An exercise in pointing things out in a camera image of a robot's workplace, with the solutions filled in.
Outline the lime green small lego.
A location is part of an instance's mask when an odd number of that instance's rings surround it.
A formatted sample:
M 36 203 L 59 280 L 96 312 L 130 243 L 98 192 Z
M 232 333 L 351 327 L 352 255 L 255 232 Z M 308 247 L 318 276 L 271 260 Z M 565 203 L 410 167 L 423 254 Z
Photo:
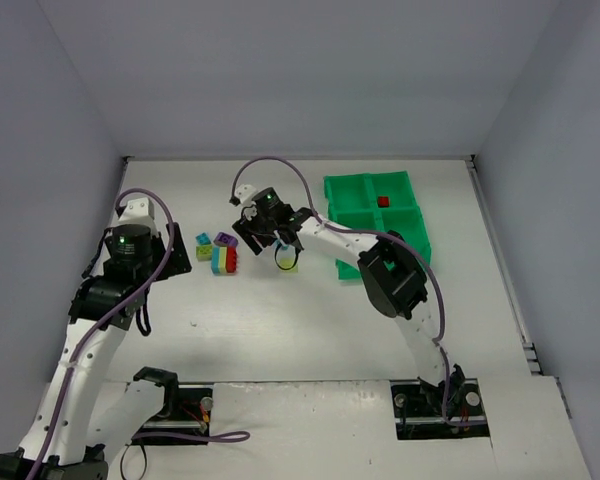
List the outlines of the lime green small lego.
M 195 250 L 195 257 L 197 261 L 210 261 L 213 256 L 213 245 L 202 244 L 197 245 Z

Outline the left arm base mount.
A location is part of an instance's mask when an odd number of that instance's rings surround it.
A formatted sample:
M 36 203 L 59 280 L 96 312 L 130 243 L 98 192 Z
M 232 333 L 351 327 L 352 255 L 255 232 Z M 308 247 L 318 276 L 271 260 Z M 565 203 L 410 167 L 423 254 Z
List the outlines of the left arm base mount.
M 194 446 L 207 445 L 210 436 L 210 410 L 213 403 L 213 385 L 184 383 L 179 387 L 179 399 L 171 413 L 161 418 L 157 414 L 139 424 L 134 434 L 151 433 L 143 439 L 133 440 L 133 445 L 145 446 Z M 171 432 L 200 436 L 203 440 L 186 440 L 173 437 L 155 437 L 156 432 Z

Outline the teal small lego brick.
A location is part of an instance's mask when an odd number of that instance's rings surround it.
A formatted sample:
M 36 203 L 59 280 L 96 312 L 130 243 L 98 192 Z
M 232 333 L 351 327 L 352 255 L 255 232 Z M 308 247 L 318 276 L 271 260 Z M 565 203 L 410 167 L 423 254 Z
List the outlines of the teal small lego brick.
M 208 236 L 207 233 L 202 232 L 202 233 L 200 233 L 200 234 L 198 234 L 196 236 L 196 242 L 199 245 L 210 245 L 211 244 L 211 239 L 210 239 L 210 237 Z

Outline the green divided sorting tray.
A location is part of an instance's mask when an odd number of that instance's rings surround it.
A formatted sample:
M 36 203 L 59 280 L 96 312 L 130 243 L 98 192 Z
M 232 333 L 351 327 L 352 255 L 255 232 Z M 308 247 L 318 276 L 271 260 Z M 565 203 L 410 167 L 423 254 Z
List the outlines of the green divided sorting tray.
M 426 262 L 432 248 L 407 172 L 326 176 L 324 195 L 328 218 L 351 229 L 395 231 Z M 379 208 L 378 196 L 388 196 L 389 208 Z

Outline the small red lego cube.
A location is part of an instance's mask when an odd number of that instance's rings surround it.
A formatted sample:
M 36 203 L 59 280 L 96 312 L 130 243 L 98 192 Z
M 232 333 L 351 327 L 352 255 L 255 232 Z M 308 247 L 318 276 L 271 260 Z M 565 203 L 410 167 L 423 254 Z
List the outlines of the small red lego cube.
M 379 208 L 389 208 L 390 207 L 390 199 L 388 196 L 378 196 L 377 197 L 377 205 Z

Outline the lime green lego brick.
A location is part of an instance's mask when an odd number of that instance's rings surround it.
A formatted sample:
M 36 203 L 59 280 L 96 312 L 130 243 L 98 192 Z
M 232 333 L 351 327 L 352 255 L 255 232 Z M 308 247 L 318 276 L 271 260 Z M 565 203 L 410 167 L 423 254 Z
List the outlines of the lime green lego brick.
M 278 267 L 284 273 L 297 273 L 297 262 L 291 258 L 283 258 L 278 262 Z

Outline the purple sloped lego brick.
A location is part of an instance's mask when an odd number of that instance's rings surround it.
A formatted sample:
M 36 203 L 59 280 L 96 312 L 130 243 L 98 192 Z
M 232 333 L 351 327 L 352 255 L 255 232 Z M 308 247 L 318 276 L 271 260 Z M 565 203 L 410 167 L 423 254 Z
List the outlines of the purple sloped lego brick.
M 219 247 L 236 248 L 239 244 L 239 241 L 232 234 L 220 231 L 214 238 L 213 243 Z

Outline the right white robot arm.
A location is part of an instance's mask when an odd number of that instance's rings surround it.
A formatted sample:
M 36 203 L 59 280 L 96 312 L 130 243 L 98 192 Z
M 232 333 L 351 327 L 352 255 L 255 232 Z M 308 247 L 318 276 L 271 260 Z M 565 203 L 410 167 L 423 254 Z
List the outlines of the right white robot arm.
M 464 375 L 452 369 L 434 338 L 426 302 L 427 276 L 416 256 L 396 233 L 353 230 L 333 223 L 310 208 L 294 209 L 269 187 L 242 184 L 230 203 L 241 209 L 235 232 L 254 254 L 280 242 L 303 251 L 318 251 L 358 269 L 371 305 L 396 321 L 414 358 L 425 392 L 454 395 Z

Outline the teal yellow red lego stack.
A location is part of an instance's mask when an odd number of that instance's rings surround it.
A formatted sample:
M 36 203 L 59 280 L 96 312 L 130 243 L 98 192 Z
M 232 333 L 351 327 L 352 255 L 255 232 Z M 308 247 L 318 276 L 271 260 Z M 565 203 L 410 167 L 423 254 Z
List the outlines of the teal yellow red lego stack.
M 234 275 L 238 269 L 238 251 L 236 247 L 214 246 L 211 256 L 211 271 L 214 275 Z

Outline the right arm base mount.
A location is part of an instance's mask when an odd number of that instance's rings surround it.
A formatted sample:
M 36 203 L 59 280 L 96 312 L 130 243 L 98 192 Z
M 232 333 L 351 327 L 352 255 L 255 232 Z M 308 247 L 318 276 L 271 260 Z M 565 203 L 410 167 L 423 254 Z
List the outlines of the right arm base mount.
M 451 394 L 446 419 L 440 403 L 431 405 L 416 380 L 390 383 L 399 441 L 489 438 L 490 430 L 478 381 L 470 378 Z

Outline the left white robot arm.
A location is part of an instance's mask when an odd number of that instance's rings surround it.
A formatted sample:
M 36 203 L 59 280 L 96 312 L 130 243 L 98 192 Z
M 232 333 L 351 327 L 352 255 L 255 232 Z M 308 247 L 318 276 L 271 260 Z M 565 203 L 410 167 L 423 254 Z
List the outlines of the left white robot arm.
M 85 272 L 69 310 L 63 353 L 35 420 L 19 447 L 0 454 L 0 479 L 105 479 L 109 461 L 154 415 L 175 407 L 174 372 L 142 368 L 121 403 L 92 413 L 113 356 L 132 325 L 143 336 L 152 284 L 190 272 L 180 227 L 162 239 L 150 220 L 106 229 L 109 253 L 99 275 Z

